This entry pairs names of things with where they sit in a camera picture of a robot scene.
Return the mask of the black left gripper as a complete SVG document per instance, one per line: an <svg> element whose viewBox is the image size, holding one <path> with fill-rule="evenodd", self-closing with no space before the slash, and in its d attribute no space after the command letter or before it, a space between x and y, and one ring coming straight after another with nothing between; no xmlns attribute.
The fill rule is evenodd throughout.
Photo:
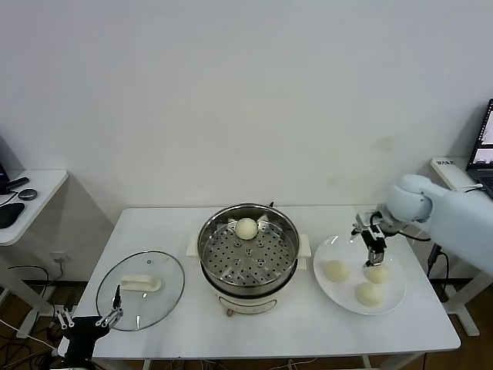
<svg viewBox="0 0 493 370"><path fill-rule="evenodd" d="M112 328L123 316L120 285L112 299L110 312L106 316L80 316L72 319L71 312L66 307L55 309L64 337L69 340L64 358L68 361L88 361L92 359L96 342L106 336L106 327Z"/></svg>

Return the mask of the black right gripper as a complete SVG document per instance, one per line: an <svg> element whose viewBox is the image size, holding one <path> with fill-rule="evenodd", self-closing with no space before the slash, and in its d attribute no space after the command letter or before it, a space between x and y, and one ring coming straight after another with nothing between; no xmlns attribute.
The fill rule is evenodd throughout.
<svg viewBox="0 0 493 370"><path fill-rule="evenodd" d="M363 231L363 241L367 246L368 255L365 262L366 267L381 265L384 260L386 248L385 236L377 225L370 225Z"/></svg>

